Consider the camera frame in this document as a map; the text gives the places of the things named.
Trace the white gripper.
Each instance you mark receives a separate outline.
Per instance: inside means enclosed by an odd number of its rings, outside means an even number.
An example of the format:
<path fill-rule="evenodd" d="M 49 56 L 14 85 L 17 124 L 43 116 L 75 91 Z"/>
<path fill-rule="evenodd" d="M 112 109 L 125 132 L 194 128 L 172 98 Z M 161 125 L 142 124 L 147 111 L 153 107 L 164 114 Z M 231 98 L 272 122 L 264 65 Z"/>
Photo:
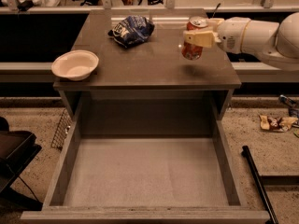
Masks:
<path fill-rule="evenodd" d="M 188 44 L 203 48 L 212 48 L 215 44 L 233 54 L 241 52 L 242 40 L 245 29 L 249 24 L 249 18 L 233 17 L 224 20 L 223 18 L 210 18 L 208 26 L 213 31 L 190 30 L 183 33 L 184 41 Z"/>

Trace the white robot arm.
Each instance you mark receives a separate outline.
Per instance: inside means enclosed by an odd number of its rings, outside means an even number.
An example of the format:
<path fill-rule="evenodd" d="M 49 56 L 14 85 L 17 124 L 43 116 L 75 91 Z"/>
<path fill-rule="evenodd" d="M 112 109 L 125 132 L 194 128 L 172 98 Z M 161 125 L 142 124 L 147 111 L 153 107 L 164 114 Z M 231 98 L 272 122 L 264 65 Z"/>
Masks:
<path fill-rule="evenodd" d="M 218 46 L 225 52 L 252 55 L 284 71 L 299 70 L 298 13 L 281 23 L 242 17 L 191 17 L 190 22 L 195 29 L 183 33 L 187 45 L 209 49 Z"/>

